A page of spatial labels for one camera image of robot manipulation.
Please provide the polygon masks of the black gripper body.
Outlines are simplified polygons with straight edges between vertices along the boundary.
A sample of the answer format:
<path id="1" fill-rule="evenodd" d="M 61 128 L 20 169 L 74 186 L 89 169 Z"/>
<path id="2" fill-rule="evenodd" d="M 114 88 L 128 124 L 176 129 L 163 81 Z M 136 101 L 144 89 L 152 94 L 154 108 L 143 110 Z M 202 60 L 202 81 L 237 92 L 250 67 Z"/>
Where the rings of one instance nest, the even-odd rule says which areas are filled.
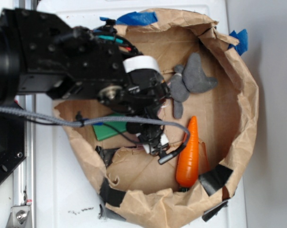
<path id="1" fill-rule="evenodd" d="M 98 101 L 116 113 L 157 119 L 163 104 L 157 102 L 155 86 L 164 80 L 157 61 L 141 55 L 124 60 L 123 66 L 128 83 L 103 88 Z"/>

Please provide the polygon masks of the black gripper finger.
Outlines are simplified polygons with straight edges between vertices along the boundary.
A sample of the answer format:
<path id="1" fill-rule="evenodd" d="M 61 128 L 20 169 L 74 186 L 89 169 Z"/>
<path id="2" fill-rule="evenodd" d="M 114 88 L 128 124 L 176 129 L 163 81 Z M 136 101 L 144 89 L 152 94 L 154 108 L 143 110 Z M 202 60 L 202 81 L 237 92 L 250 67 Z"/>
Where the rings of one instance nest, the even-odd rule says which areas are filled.
<path id="1" fill-rule="evenodd" d="M 159 104 L 163 104 L 167 99 L 171 98 L 170 89 L 164 80 L 156 84 L 155 96 Z"/>
<path id="2" fill-rule="evenodd" d="M 152 156 L 165 156 L 169 149 L 169 140 L 164 134 L 163 124 L 154 124 L 157 119 L 146 119 L 148 123 L 127 122 L 128 133 L 137 137 L 138 141 L 129 140 L 135 145 L 143 146 L 145 152 Z"/>

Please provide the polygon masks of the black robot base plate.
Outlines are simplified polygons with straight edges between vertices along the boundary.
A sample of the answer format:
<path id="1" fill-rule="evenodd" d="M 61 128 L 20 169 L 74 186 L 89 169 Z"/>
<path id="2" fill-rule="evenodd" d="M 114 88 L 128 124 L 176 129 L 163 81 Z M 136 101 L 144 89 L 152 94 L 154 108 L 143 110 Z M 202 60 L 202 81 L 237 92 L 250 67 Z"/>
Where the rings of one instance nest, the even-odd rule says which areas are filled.
<path id="1" fill-rule="evenodd" d="M 25 159 L 26 121 L 0 113 L 0 185 Z"/>

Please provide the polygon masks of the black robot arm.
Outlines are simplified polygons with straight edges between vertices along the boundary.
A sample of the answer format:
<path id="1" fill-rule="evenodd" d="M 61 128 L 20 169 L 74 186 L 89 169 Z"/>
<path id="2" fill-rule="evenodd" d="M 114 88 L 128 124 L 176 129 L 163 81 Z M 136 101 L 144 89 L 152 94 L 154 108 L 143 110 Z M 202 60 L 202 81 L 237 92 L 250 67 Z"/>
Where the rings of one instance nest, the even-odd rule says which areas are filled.
<path id="1" fill-rule="evenodd" d="M 117 35 L 108 20 L 71 28 L 57 15 L 25 9 L 0 14 L 0 105 L 16 95 L 96 99 L 116 113 L 157 119 L 170 97 L 157 61 Z"/>

